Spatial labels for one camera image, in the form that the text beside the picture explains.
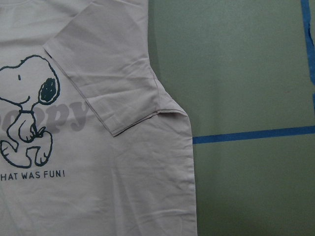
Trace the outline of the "pink Snoopy t-shirt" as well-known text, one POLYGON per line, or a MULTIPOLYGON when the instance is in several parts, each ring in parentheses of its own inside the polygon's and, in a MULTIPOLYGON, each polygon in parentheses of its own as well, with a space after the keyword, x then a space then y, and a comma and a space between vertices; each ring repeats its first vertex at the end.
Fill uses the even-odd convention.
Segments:
POLYGON ((197 235, 188 115, 146 0, 0 3, 0 233, 197 235))

